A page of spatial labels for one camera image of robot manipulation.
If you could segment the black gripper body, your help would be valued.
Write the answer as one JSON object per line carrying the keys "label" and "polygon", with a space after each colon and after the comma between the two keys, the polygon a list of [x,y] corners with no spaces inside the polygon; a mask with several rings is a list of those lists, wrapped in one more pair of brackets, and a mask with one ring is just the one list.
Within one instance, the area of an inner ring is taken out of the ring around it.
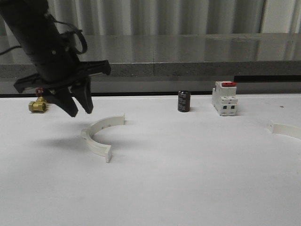
{"label": "black gripper body", "polygon": [[14,87],[19,93],[27,88],[56,89],[71,86],[91,74],[109,75],[111,67],[107,60],[81,62],[79,54],[87,51],[87,45],[78,50],[72,44],[22,45],[26,55],[36,68],[36,73],[18,79]]}

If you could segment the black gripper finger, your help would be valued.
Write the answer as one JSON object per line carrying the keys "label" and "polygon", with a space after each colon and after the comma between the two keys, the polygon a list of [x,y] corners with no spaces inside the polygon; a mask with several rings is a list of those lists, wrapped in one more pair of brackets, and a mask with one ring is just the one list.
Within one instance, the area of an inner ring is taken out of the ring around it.
{"label": "black gripper finger", "polygon": [[44,89],[44,98],[62,108],[71,117],[75,117],[78,113],[78,108],[67,87],[53,90]]}
{"label": "black gripper finger", "polygon": [[71,87],[71,92],[86,113],[92,113],[94,106],[91,97],[91,79],[82,79],[74,83]]}

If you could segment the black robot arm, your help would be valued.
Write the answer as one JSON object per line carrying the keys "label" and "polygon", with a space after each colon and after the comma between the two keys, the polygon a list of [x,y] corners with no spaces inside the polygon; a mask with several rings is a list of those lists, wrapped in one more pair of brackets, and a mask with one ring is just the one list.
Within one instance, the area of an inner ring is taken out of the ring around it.
{"label": "black robot arm", "polygon": [[70,31],[59,33],[57,20],[49,13],[46,0],[2,0],[0,14],[21,48],[36,68],[36,73],[14,83],[18,93],[42,88],[43,97],[75,117],[77,101],[86,113],[93,110],[92,74],[109,75],[107,60],[81,62],[78,55],[87,51],[82,31],[67,24]]}

